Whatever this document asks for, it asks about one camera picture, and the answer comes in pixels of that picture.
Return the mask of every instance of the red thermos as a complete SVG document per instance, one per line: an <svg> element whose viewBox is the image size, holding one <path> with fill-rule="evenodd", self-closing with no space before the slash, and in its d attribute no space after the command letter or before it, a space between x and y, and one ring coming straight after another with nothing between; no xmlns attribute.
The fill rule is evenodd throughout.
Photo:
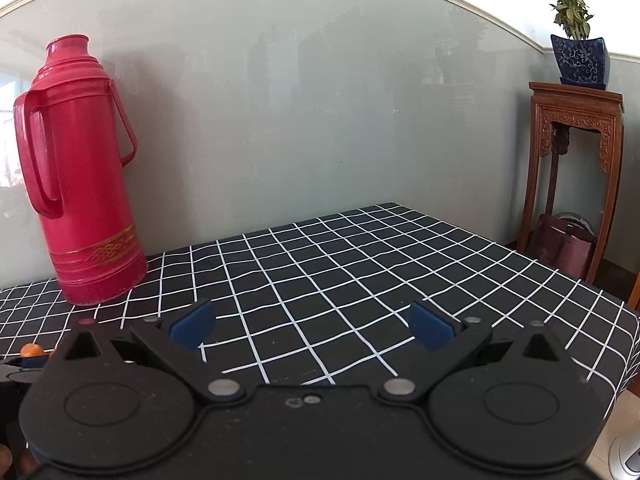
<svg viewBox="0 0 640 480"><path fill-rule="evenodd" d="M138 142L113 79L89 56L88 43L80 34L49 43L44 66L14 105L27 193L58 283L76 305L127 292L147 268L122 179ZM133 144L122 157L113 104Z"/></svg>

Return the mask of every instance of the black tablecloth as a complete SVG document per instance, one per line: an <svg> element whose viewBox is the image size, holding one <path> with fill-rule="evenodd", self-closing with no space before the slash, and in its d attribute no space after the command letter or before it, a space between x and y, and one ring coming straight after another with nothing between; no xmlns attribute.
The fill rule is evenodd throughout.
<svg viewBox="0 0 640 480"><path fill-rule="evenodd" d="M638 366L638 317L609 294L395 203L314 218L152 256L143 283L93 307L55 280L0 290L0 352L52 349L76 319L128 320L216 300L201 355L243 384L414 377L426 351L407 328L412 300L507 336L543 320L608 413Z"/></svg>

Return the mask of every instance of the orange ball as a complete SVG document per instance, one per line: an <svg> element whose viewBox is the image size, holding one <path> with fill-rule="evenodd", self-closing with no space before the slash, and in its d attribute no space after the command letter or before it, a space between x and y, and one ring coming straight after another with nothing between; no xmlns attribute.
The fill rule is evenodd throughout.
<svg viewBox="0 0 640 480"><path fill-rule="evenodd" d="M36 345L36 343L27 343L20 349L21 357L37 357L39 355L46 355L46 352L42 346Z"/></svg>

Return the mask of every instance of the floor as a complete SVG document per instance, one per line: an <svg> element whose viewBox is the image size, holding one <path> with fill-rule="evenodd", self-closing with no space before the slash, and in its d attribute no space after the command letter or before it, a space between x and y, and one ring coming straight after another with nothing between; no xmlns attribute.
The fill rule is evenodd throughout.
<svg viewBox="0 0 640 480"><path fill-rule="evenodd" d="M605 290L620 300L628 300L631 290L634 288L636 275L620 266L602 260L598 266L598 272L593 280L593 285Z"/></svg>
<svg viewBox="0 0 640 480"><path fill-rule="evenodd" d="M612 480L609 473L609 448L614 439L625 434L639 421L640 398L629 391L622 392L587 460L587 465L600 475L602 480Z"/></svg>

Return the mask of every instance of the metal screw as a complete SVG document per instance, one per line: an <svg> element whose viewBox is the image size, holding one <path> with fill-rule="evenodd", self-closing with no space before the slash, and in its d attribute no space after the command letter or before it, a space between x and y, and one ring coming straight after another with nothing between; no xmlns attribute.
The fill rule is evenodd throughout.
<svg viewBox="0 0 640 480"><path fill-rule="evenodd" d="M210 393L219 397L228 397L240 391L240 384L233 379L216 379L209 383L207 389Z"/></svg>
<svg viewBox="0 0 640 480"><path fill-rule="evenodd" d="M305 401L300 399L300 397L291 397L290 399L285 400L284 403L290 408L302 408Z"/></svg>
<svg viewBox="0 0 640 480"><path fill-rule="evenodd" d="M307 404L317 404L318 402L322 401L322 397L320 397L319 395L315 395L315 394L308 394L308 395L305 395L303 400Z"/></svg>
<svg viewBox="0 0 640 480"><path fill-rule="evenodd" d="M412 394L415 391L415 383L409 379L389 379L384 384L384 389L388 394L403 396Z"/></svg>

